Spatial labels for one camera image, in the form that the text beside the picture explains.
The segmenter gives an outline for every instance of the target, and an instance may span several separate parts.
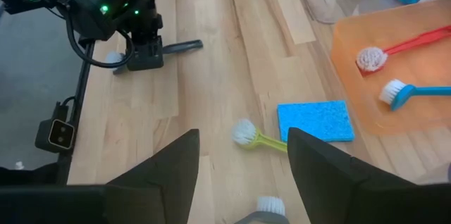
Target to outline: black cable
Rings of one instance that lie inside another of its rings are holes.
[[[63,101],[63,104],[61,104],[62,106],[66,106],[68,105],[69,101],[75,101],[75,97],[68,97],[66,98],[66,100]]]
[[[94,59],[88,57],[85,53],[83,53],[83,51],[80,49],[77,42],[75,41],[75,36],[73,34],[72,17],[70,16],[70,12],[68,12],[68,14],[67,14],[66,29],[68,31],[69,42],[70,42],[70,45],[72,46],[72,49],[83,61],[85,61],[86,63],[93,65],[93,66],[98,66],[100,68],[118,68],[118,67],[124,66],[132,58],[133,52],[135,51],[135,46],[133,45],[132,39],[127,35],[127,33],[125,31],[118,30],[119,34],[121,34],[127,42],[127,51],[126,51],[125,57],[123,58],[123,60],[121,62],[117,62],[117,63],[98,62],[98,61],[95,61]]]
[[[57,14],[57,13],[55,13],[55,12],[53,12],[53,10],[51,10],[50,8],[45,8],[45,9],[47,9],[48,11],[50,11],[50,13],[53,13],[56,17],[58,17],[58,18],[60,18],[60,19],[63,19],[64,20],[64,17],[63,16],[61,16],[61,15],[59,15],[59,14]]]

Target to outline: green light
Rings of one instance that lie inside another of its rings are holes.
[[[102,12],[106,13],[106,12],[108,12],[109,8],[108,8],[108,6],[102,6],[102,7],[100,8],[100,10],[101,10]]]

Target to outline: red brush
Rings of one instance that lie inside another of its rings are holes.
[[[425,32],[418,37],[407,40],[406,42],[385,50],[379,49],[378,47],[365,48],[359,52],[355,63],[359,67],[360,73],[363,76],[367,76],[382,70],[389,55],[406,51],[421,45],[430,44],[449,36],[451,36],[451,25]]]

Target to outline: blue brush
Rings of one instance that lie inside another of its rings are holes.
[[[413,96],[451,96],[451,87],[415,87],[392,80],[383,88],[379,99],[396,111]]]

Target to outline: gray floor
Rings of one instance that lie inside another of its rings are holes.
[[[34,169],[57,155],[35,148],[39,122],[75,93],[81,60],[64,21],[45,9],[0,17],[0,166]]]

